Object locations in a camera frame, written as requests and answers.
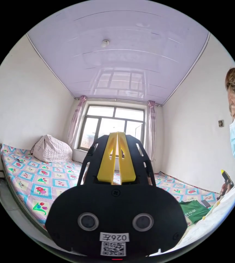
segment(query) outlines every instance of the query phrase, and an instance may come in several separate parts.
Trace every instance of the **ceiling panel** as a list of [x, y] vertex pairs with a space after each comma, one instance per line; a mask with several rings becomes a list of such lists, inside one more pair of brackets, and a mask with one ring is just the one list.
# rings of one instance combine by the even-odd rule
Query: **ceiling panel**
[[[145, 0], [93, 0], [58, 11], [28, 36], [73, 96], [163, 104], [193, 66], [209, 32]], [[104, 39], [109, 40], [102, 47]]]

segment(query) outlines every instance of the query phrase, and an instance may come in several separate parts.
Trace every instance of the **white wall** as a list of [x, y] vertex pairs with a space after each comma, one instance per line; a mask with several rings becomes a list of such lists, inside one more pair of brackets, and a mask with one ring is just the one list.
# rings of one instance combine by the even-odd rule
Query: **white wall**
[[[162, 107], [162, 171], [189, 184], [219, 192], [221, 169], [235, 182], [224, 81], [235, 62], [213, 36], [200, 59]], [[224, 120], [224, 127], [218, 121]]]
[[0, 66], [0, 143], [31, 149], [45, 134], [67, 142], [73, 101], [24, 35]]
[[[73, 118], [73, 115], [74, 115], [74, 111], [78, 105], [79, 101], [74, 101], [73, 105], [72, 105], [72, 108], [71, 108], [71, 111], [70, 111], [70, 114], [69, 114], [69, 118], [68, 118], [68, 126], [70, 126], [70, 123], [71, 123], [71, 120]], [[86, 101], [86, 104], [84, 106], [84, 109], [82, 111], [82, 117], [80, 119], [80, 122], [79, 122], [79, 126], [78, 126], [78, 130], [77, 130], [77, 133], [74, 137], [74, 143], [73, 143], [73, 160], [76, 160], [76, 161], [79, 161], [79, 162], [83, 162], [85, 156], [86, 156], [86, 151], [83, 151], [83, 150], [79, 150], [77, 149], [78, 148], [78, 140], [79, 140], [79, 136], [80, 136], [80, 133], [81, 133], [81, 128], [82, 128], [82, 124], [83, 124], [83, 120], [84, 120], [84, 114], [86, 112], [86, 109], [88, 107], [89, 104], [100, 104], [100, 105], [116, 105], [116, 106], [123, 106], [123, 107], [132, 107], [132, 108], [141, 108], [141, 109], [145, 109], [146, 110], [146, 116], [148, 116], [148, 107], [146, 104], [141, 104], [141, 103], [136, 103], [136, 102], [124, 102], [124, 101], [113, 101], [113, 100], [107, 100], [107, 99], [104, 99], [104, 100], [101, 100], [101, 99], [88, 99]], [[155, 106], [155, 110], [156, 110], [156, 118], [158, 120], [161, 120], [162, 119], [162, 111], [161, 111], [161, 107], [157, 107]], [[161, 127], [162, 127], [162, 122], [157, 122], [156, 123], [156, 127], [157, 129], [161, 130]], [[144, 148], [145, 150], [147, 151], [148, 150], [148, 120], [146, 121], [145, 123], [145, 138], [144, 138]], [[161, 154], [161, 151], [162, 151], [162, 139], [160, 136], [157, 137], [157, 140], [156, 140], [156, 151], [155, 151], [155, 155], [154, 155], [154, 160], [152, 162], [152, 166], [153, 166], [153, 170], [154, 172], [159, 172], [160, 169], [161, 169], [161, 163], [159, 161], [159, 156]], [[118, 158], [116, 158], [116, 161], [115, 161], [115, 169], [116, 170], [119, 170], [119, 163], [118, 163]]]

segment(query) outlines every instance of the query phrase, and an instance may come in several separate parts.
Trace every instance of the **ceiling light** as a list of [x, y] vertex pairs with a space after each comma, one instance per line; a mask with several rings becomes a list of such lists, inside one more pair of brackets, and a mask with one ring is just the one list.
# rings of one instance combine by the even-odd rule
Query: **ceiling light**
[[108, 44], [109, 44], [109, 41], [105, 39], [103, 40], [101, 47], [106, 47]]

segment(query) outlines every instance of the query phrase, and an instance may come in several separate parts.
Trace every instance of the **hand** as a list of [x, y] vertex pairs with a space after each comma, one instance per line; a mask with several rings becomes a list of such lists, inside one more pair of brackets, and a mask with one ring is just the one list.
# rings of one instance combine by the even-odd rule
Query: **hand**
[[147, 179], [148, 179], [148, 184], [149, 184], [149, 185], [152, 185], [151, 178], [148, 177]]
[[87, 170], [86, 170], [86, 172], [85, 172], [85, 174], [84, 174], [83, 182], [85, 182], [86, 174], [87, 174]]
[[222, 195], [228, 189], [227, 185], [224, 183], [221, 187], [220, 195]]
[[229, 179], [227, 180], [227, 183], [228, 183], [228, 186], [227, 186], [226, 193], [229, 192], [229, 190], [231, 189], [231, 185], [230, 185]]

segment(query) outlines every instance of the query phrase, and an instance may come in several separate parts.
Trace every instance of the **pink curtain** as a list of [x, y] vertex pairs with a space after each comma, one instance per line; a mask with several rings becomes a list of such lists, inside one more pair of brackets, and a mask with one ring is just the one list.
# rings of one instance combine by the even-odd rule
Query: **pink curtain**
[[155, 146], [156, 146], [156, 112], [155, 112], [155, 102], [148, 101], [149, 106], [149, 118], [148, 118], [148, 153], [150, 161], [153, 161]]
[[69, 146], [71, 146], [71, 144], [73, 143], [74, 135], [76, 133], [77, 125], [78, 125], [78, 122], [81, 116], [82, 108], [86, 100], [87, 100], [87, 96], [81, 96], [80, 102], [74, 112], [74, 117], [73, 117], [72, 123], [70, 125], [70, 129], [68, 132], [68, 145]]

